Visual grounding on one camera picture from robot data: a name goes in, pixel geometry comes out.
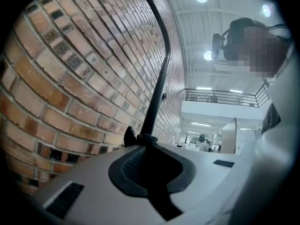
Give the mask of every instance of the person in background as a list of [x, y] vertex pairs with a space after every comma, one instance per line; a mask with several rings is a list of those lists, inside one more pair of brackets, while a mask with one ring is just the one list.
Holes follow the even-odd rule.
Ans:
[[210, 146], [205, 142], [205, 136], [203, 134], [199, 136], [199, 142], [200, 143], [198, 143], [196, 146], [199, 148], [199, 151], [208, 152]]
[[[239, 18], [230, 23], [226, 60], [242, 60], [251, 72], [260, 77], [277, 78], [285, 69], [293, 54], [292, 38], [276, 36], [261, 22]], [[281, 122], [273, 103], [262, 122], [262, 134]]]

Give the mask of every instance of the balcony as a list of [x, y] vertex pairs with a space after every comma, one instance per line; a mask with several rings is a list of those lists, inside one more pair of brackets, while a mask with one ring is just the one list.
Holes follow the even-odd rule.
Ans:
[[269, 100], [265, 84], [261, 86], [256, 94], [236, 93], [223, 90], [185, 90], [185, 100], [192, 102], [230, 104], [259, 108]]

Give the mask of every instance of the white wall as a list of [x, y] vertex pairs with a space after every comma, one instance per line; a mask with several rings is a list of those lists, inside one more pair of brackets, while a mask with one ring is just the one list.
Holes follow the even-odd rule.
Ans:
[[249, 144], [249, 146], [251, 146], [251, 142], [257, 140], [257, 138], [255, 137], [255, 132], [260, 132], [260, 131], [237, 130], [235, 154], [239, 155], [242, 152], [245, 144]]
[[267, 103], [262, 107], [257, 108], [240, 105], [183, 101], [181, 112], [237, 119], [263, 120], [268, 106], [269, 104]]

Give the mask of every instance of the black pole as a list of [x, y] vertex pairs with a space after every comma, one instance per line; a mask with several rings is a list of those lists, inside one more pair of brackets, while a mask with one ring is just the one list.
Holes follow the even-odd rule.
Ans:
[[164, 24], [164, 21], [162, 17], [159, 14], [158, 8], [156, 7], [153, 0], [147, 0], [150, 8], [152, 9], [152, 12], [159, 24], [160, 30], [163, 34], [164, 42], [165, 42], [165, 58], [164, 62], [161, 66], [159, 76], [157, 79], [157, 83], [154, 88], [154, 92], [145, 116], [144, 123], [142, 125], [141, 134], [152, 134], [155, 120], [159, 111], [159, 106], [163, 94], [163, 90], [165, 87], [165, 80], [167, 76], [167, 71], [169, 68], [169, 61], [170, 61], [170, 55], [171, 55], [171, 45], [170, 45], [170, 39], [168, 36], [167, 28]]

